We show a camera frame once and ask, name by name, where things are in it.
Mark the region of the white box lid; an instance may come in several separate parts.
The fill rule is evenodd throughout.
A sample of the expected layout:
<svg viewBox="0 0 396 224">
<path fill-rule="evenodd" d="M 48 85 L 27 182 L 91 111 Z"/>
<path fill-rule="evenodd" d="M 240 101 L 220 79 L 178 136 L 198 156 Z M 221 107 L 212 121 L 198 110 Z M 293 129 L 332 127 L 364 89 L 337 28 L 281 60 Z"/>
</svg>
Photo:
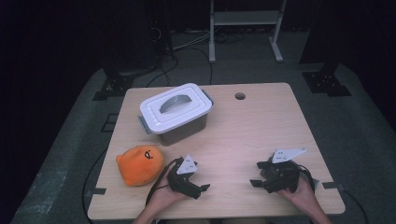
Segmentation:
<svg viewBox="0 0 396 224">
<path fill-rule="evenodd" d="M 196 84 L 187 83 L 154 95 L 140 104 L 148 133 L 168 133 L 208 114 L 213 102 Z"/>
</svg>

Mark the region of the person's right hand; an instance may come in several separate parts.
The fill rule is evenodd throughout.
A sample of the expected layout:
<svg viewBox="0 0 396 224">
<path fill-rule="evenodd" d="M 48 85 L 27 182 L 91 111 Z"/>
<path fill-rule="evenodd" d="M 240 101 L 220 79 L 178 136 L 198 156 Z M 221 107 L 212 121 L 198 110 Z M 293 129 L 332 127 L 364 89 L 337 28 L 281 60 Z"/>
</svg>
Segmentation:
<svg viewBox="0 0 396 224">
<path fill-rule="evenodd" d="M 297 190 L 291 192 L 289 189 L 282 189 L 277 194 L 284 197 L 301 212 L 310 217 L 321 211 L 321 207 L 310 184 L 302 177 L 299 178 Z"/>
</svg>

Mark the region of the person's left hand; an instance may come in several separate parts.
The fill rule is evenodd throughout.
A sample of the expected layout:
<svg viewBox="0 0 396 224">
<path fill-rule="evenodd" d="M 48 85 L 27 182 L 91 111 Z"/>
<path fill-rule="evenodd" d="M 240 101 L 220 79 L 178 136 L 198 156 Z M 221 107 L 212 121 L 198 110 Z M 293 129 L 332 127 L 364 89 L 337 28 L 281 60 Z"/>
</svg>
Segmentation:
<svg viewBox="0 0 396 224">
<path fill-rule="evenodd" d="M 168 184 L 163 184 L 154 190 L 145 207 L 145 212 L 151 217 L 154 217 L 174 203 L 180 202 L 186 198 L 186 195 L 171 190 Z"/>
</svg>

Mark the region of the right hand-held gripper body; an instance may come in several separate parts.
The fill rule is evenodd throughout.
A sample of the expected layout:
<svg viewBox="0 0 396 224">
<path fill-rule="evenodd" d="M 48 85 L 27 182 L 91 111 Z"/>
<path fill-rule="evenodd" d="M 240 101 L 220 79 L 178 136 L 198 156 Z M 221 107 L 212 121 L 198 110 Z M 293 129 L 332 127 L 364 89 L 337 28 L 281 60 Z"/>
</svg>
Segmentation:
<svg viewBox="0 0 396 224">
<path fill-rule="evenodd" d="M 263 188 L 268 193 L 282 189 L 297 190 L 298 181 L 303 171 L 293 160 L 305 153 L 304 148 L 276 149 L 267 160 L 270 163 L 268 170 L 261 169 L 264 178 Z"/>
</svg>

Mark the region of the clear grey storage box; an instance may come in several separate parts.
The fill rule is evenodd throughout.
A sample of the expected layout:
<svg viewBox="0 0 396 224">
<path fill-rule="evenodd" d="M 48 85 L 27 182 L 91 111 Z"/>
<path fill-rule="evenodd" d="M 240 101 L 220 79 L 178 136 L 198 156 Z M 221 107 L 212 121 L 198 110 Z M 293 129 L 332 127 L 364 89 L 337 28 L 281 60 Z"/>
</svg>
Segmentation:
<svg viewBox="0 0 396 224">
<path fill-rule="evenodd" d="M 143 124 L 140 117 L 141 116 L 139 116 L 139 121 L 142 127 L 144 128 L 144 130 L 146 131 L 145 125 Z M 207 119 L 207 114 L 205 116 L 200 117 L 199 119 L 189 122 L 188 124 L 182 125 L 181 127 L 178 127 L 168 133 L 156 134 L 156 135 L 159 137 L 163 146 L 171 146 L 174 143 L 177 143 L 203 130 L 206 126 L 206 119 Z"/>
</svg>

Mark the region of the white metal stand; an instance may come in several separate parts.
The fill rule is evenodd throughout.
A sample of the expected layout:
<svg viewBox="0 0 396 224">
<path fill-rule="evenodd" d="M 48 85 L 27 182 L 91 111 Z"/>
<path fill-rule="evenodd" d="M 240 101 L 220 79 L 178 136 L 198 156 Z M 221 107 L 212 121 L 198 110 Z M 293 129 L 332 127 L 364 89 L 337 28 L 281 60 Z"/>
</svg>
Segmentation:
<svg viewBox="0 0 396 224">
<path fill-rule="evenodd" d="M 277 44 L 281 24 L 288 0 L 281 0 L 278 10 L 260 11 L 216 11 L 215 0 L 210 0 L 208 60 L 216 61 L 215 28 L 218 26 L 274 25 L 275 30 L 268 38 L 275 59 L 283 62 L 283 56 Z"/>
</svg>

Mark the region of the black stand with flat base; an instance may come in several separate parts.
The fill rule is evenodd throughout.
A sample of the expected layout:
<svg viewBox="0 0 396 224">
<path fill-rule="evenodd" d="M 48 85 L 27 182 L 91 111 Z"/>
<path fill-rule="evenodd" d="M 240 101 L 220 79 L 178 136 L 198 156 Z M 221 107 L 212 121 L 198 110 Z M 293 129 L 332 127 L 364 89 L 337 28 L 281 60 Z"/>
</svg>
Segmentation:
<svg viewBox="0 0 396 224">
<path fill-rule="evenodd" d="M 109 97 L 121 97 L 132 88 L 134 80 L 153 72 L 156 66 L 149 67 L 117 67 L 114 64 L 107 64 L 103 67 L 106 80 L 102 88 L 93 96 L 94 101 L 104 101 Z"/>
<path fill-rule="evenodd" d="M 318 0 L 318 9 L 300 60 L 300 63 L 322 63 L 318 71 L 303 72 L 312 93 L 327 93 L 332 97 L 351 95 L 335 76 L 345 46 L 339 21 L 331 0 Z"/>
</svg>

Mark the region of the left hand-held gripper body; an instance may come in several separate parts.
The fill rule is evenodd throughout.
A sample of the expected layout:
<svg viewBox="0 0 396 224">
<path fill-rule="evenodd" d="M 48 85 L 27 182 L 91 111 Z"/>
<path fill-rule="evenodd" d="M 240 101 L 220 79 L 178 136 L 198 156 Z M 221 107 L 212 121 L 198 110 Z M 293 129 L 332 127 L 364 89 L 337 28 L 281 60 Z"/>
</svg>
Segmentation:
<svg viewBox="0 0 396 224">
<path fill-rule="evenodd" d="M 178 158 L 167 175 L 171 190 L 198 199 L 201 196 L 201 188 L 190 182 L 190 177 L 196 171 L 196 162 L 190 155 L 186 158 Z"/>
</svg>

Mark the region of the black tape strip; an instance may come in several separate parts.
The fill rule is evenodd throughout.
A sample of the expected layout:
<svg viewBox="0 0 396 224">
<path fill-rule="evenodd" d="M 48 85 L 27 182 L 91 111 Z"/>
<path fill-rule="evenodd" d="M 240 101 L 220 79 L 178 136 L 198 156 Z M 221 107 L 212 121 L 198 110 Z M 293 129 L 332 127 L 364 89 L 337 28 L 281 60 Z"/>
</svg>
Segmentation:
<svg viewBox="0 0 396 224">
<path fill-rule="evenodd" d="M 85 197 L 92 197 L 94 194 L 105 195 L 106 194 L 106 189 L 102 189 L 102 188 L 88 189 L 88 190 L 85 191 L 84 196 Z"/>
<path fill-rule="evenodd" d="M 338 189 L 338 190 L 341 190 L 341 191 L 345 190 L 343 185 L 337 184 L 335 182 L 323 182 L 322 186 L 325 189 Z"/>
</svg>

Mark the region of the orange plush toy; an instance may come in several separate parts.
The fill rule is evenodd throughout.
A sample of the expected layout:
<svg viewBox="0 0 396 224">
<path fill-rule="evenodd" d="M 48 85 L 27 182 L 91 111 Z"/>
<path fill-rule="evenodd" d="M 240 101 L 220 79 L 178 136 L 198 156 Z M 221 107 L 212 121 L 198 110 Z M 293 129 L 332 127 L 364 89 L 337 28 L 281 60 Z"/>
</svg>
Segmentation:
<svg viewBox="0 0 396 224">
<path fill-rule="evenodd" d="M 153 181 L 163 170 L 163 154 L 153 145 L 128 149 L 116 157 L 124 184 L 128 187 L 144 186 Z"/>
</svg>

